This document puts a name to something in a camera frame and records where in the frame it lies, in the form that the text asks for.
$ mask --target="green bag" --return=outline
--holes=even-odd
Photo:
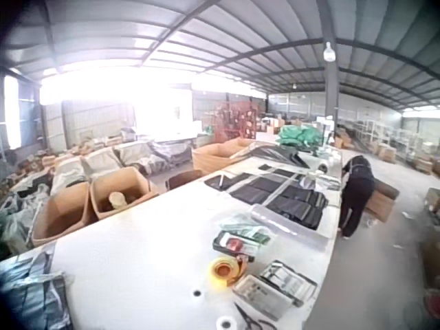
[[[281,127],[277,142],[283,145],[295,146],[299,149],[318,148],[322,143],[322,134],[312,126],[287,125]]]

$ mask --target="support column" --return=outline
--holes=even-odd
[[[324,43],[322,51],[325,50],[325,44],[329,42],[331,48],[336,53],[336,60],[334,62],[325,63],[325,115],[326,117],[333,116],[336,128],[338,125],[339,107],[339,69],[333,15],[327,0],[316,0],[316,4],[318,5]]]

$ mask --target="worker bending over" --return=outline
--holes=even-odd
[[[356,156],[346,163],[342,176],[349,174],[349,180],[342,191],[339,228],[342,236],[348,239],[359,226],[360,218],[374,191],[374,176],[370,162],[364,156]]]

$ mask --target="roll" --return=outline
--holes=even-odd
[[[232,316],[221,316],[217,319],[216,330],[237,330],[237,322]]]
[[[210,265],[211,281],[222,287],[227,287],[228,281],[236,278],[239,274],[240,266],[235,258],[218,258]]]

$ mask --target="corrugated metal roof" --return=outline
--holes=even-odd
[[[393,109],[437,105],[434,1],[327,0],[340,91]],[[23,13],[0,56],[32,80],[81,61],[223,72],[268,93],[322,90],[318,1],[45,0]]]

